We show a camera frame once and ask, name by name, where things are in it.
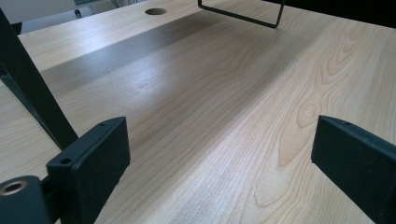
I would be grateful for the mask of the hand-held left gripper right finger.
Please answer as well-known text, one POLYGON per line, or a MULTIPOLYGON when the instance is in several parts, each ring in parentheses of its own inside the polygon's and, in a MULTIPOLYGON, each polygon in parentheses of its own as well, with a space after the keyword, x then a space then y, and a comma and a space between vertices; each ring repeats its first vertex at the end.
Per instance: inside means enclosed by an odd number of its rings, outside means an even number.
POLYGON ((375 224, 396 224, 396 146, 320 116, 311 161, 375 224))

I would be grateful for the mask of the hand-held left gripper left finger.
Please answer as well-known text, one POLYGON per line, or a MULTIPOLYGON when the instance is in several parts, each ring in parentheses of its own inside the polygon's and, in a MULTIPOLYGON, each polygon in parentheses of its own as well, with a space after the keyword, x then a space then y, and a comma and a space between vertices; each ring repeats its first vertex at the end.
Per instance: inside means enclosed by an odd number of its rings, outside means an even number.
POLYGON ((131 161, 125 117, 95 125, 47 163, 62 224, 93 224, 131 161))

